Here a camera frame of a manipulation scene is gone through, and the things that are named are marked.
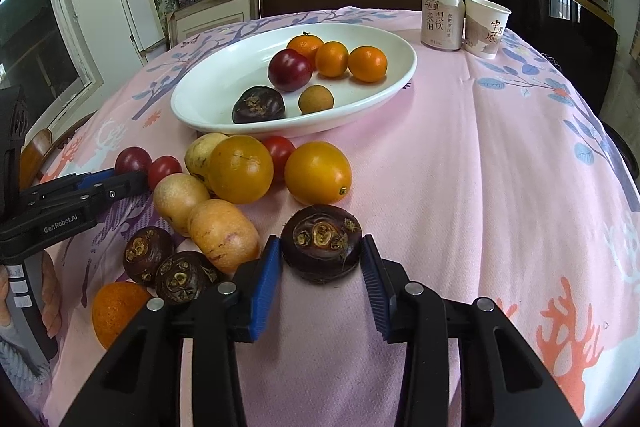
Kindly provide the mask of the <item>left hand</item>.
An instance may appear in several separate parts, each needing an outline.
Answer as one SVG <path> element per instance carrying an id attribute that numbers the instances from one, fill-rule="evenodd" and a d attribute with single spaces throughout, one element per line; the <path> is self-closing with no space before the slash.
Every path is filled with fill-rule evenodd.
<path id="1" fill-rule="evenodd" d="M 56 276 L 54 265 L 51 257 L 47 251 L 42 253 L 42 301 L 43 308 L 41 312 L 42 323 L 46 326 L 47 335 L 50 338 L 54 338 L 58 335 L 62 325 L 61 317 L 61 286 L 58 283 L 58 277 Z M 1 267 L 1 337 L 8 340 L 10 343 L 14 343 L 17 346 L 24 346 L 23 341 L 15 334 L 14 326 L 12 325 L 11 313 L 6 305 L 6 298 L 8 298 L 10 284 L 9 274 L 6 271 L 6 267 Z"/>

